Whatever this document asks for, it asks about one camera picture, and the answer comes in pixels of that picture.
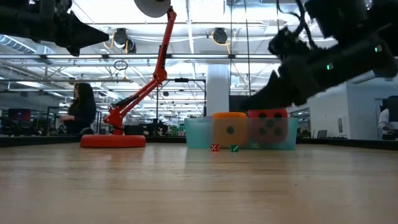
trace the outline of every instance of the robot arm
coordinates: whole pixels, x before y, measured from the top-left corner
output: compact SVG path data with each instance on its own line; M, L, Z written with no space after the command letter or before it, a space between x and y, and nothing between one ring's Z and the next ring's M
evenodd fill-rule
M133 109L139 102L142 101L149 93L151 93L156 87L162 84L164 80L167 79L167 72L165 70L165 61L167 54L167 47L169 46L170 38L173 31L173 26L177 14L174 12L173 8L170 7L167 11L167 27L165 35L163 38L162 45L159 49L159 57L157 59L154 78L142 87L137 93L126 99L121 100L112 105L109 109L109 115L104 118L104 122L114 126L114 134L123 134L123 118L129 111Z
M302 3L296 1L303 12ZM398 0L374 0L372 6L363 0L309 0L305 8L317 20L324 38L333 37L338 44L310 48L297 35L305 26L295 32L282 29L268 48L281 61L279 76L273 71L268 84L248 98L242 109L303 105L309 97L371 70L377 77L397 75L398 17L393 12L398 10Z
M83 47L109 40L108 34L68 12L71 6L72 0L1 1L0 34L53 42L73 56L79 56Z

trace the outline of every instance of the ceiling fixture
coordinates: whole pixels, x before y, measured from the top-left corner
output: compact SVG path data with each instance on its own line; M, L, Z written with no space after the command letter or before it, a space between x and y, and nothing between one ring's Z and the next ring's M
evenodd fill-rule
M228 36L226 35L224 28L216 28L211 36L217 44L226 44L226 41L228 40Z
M126 52L126 54L137 53L136 43L127 35L126 28L117 28L113 35L114 45Z

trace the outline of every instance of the table surface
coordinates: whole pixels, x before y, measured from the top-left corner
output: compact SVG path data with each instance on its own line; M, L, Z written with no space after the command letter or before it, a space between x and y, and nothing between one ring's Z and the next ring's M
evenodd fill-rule
M0 223L395 224L398 153L0 149Z

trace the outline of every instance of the wall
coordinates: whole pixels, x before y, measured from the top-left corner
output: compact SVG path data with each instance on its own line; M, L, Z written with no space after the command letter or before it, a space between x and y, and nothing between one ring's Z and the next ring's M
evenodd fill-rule
M381 82L380 79L359 85L347 85L352 139L378 139L376 100L391 95L398 95L398 88L392 82Z
M310 108L311 134L315 132L315 138L319 130L327 130L327 137L350 138L346 84L318 94L308 100L308 105ZM343 120L343 133L339 133L339 118Z
M0 110L28 108L47 112L48 106L59 106L59 99L39 96L37 93L29 93L28 97L20 96L19 93L0 93Z

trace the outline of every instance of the plastic container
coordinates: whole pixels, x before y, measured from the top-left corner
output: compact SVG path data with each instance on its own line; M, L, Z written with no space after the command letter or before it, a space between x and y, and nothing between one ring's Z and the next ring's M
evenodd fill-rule
M248 149L295 150L299 119L250 118L248 123Z
M294 150L299 126L297 118L224 118L216 123L211 118L187 118L184 123L188 148L208 150L212 144L223 149L237 144L243 150Z
M190 149L210 149L212 138L212 118L186 118L185 137Z

